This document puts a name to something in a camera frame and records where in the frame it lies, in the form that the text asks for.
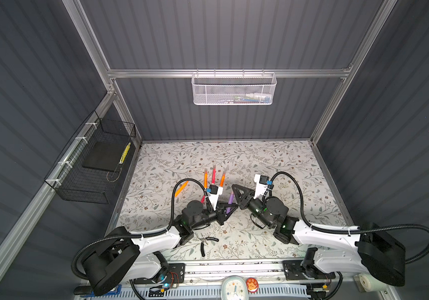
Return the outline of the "black handled pliers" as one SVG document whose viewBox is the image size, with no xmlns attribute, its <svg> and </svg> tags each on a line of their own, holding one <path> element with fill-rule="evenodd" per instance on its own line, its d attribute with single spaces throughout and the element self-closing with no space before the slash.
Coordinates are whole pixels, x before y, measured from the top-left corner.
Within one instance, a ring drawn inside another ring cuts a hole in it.
<svg viewBox="0 0 429 300">
<path fill-rule="evenodd" d="M 202 237 L 200 239 L 201 244 L 200 244 L 200 253 L 201 253 L 201 257 L 205 257 L 206 256 L 206 251 L 205 251 L 205 246 L 209 243 L 209 242 L 219 242 L 220 240 L 217 237 Z"/>
</svg>

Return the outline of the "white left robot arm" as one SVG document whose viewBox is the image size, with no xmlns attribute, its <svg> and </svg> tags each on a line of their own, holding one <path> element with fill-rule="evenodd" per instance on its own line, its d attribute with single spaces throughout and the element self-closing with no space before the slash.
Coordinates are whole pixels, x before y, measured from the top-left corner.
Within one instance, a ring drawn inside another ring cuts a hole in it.
<svg viewBox="0 0 429 300">
<path fill-rule="evenodd" d="M 162 252 L 185 245 L 194 231 L 216 222 L 223 225 L 238 205 L 220 203 L 215 211 L 199 201 L 191 201 L 167 230 L 135 234 L 123 226 L 115 228 L 107 237 L 85 247 L 78 258 L 85 277 L 95 296 L 102 296 L 127 279 L 148 279 L 163 282 L 169 264 Z"/>
</svg>

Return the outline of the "white analog clock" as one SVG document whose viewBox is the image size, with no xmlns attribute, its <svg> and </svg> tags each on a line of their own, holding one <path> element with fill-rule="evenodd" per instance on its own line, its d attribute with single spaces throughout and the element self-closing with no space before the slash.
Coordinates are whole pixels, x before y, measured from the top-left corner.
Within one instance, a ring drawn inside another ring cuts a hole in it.
<svg viewBox="0 0 429 300">
<path fill-rule="evenodd" d="M 222 300 L 249 300 L 247 284 L 242 277 L 229 276 L 221 286 Z"/>
</svg>

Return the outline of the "white tape roll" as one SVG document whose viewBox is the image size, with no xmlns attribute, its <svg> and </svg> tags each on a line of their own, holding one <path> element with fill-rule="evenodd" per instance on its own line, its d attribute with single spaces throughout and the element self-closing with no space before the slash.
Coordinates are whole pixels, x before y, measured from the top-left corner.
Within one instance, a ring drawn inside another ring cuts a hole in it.
<svg viewBox="0 0 429 300">
<path fill-rule="evenodd" d="M 387 289 L 387 285 L 370 274 L 360 273 L 353 277 L 358 290 L 362 292 L 378 292 Z"/>
</svg>

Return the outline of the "yellow marker in basket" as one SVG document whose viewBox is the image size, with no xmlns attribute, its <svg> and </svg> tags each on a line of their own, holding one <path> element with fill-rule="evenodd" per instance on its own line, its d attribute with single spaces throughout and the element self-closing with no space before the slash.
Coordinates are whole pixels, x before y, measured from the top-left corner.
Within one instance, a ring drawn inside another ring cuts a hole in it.
<svg viewBox="0 0 429 300">
<path fill-rule="evenodd" d="M 120 165 L 122 165 L 124 163 L 128 153 L 129 153 L 130 148 L 131 148 L 131 142 L 129 142 L 123 150 L 123 153 L 122 153 L 120 160 L 119 160 Z"/>
</svg>

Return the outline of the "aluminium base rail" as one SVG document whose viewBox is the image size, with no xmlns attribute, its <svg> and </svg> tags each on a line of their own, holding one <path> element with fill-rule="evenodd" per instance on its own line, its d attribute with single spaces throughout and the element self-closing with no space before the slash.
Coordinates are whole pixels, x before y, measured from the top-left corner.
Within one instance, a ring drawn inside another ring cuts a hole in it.
<svg viewBox="0 0 429 300">
<path fill-rule="evenodd" d="M 327 282 L 307 279 L 303 275 L 295 280 L 288 280 L 283 267 L 284 258 L 274 259 L 232 259 L 232 260 L 194 260 L 183 261 L 183 286 L 203 286 L 220 284 L 229 276 L 255 278 L 261 284 L 276 283 L 315 283 Z"/>
</svg>

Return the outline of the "purple marker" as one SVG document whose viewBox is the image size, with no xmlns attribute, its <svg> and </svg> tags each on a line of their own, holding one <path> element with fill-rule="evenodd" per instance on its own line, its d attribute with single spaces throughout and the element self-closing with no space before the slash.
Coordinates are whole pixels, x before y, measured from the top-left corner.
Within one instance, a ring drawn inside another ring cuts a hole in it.
<svg viewBox="0 0 429 300">
<path fill-rule="evenodd" d="M 230 194 L 230 198 L 229 198 L 228 204 L 233 204 L 234 198 L 235 198 L 235 194 L 232 191 L 231 194 Z M 226 213 L 229 214 L 231 212 L 231 210 L 232 210 L 231 206 L 227 207 Z"/>
</svg>

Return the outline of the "lone orange marker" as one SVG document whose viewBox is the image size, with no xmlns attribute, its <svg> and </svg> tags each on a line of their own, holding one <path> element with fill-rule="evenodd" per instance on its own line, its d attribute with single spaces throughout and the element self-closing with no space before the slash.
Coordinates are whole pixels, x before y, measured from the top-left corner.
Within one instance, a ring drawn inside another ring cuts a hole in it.
<svg viewBox="0 0 429 300">
<path fill-rule="evenodd" d="M 174 197 L 178 198 L 179 195 L 186 189 L 186 187 L 188 186 L 189 181 L 185 181 L 183 182 L 180 187 L 176 190 Z"/>
</svg>

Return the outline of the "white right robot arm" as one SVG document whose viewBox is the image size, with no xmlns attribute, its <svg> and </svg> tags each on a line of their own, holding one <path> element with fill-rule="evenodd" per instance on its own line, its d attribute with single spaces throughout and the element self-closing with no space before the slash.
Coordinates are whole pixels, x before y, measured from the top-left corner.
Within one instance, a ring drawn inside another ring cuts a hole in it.
<svg viewBox="0 0 429 300">
<path fill-rule="evenodd" d="M 288 207 L 277 197 L 263 201 L 257 190 L 232 185 L 238 206 L 257 218 L 261 229 L 273 230 L 283 244 L 306 245 L 302 270 L 309 277 L 334 272 L 366 273 L 391 286 L 405 284 L 405 246 L 374 223 L 358 234 L 357 227 L 320 225 L 316 230 L 304 220 L 288 215 Z"/>
</svg>

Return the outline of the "black flat pad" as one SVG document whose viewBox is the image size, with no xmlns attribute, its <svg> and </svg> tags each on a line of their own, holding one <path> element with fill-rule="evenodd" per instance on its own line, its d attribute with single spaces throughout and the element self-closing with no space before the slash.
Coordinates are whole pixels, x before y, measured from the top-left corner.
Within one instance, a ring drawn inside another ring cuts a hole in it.
<svg viewBox="0 0 429 300">
<path fill-rule="evenodd" d="M 82 167 L 113 172 L 120 165 L 119 160 L 126 145 L 97 142 L 89 151 Z"/>
</svg>

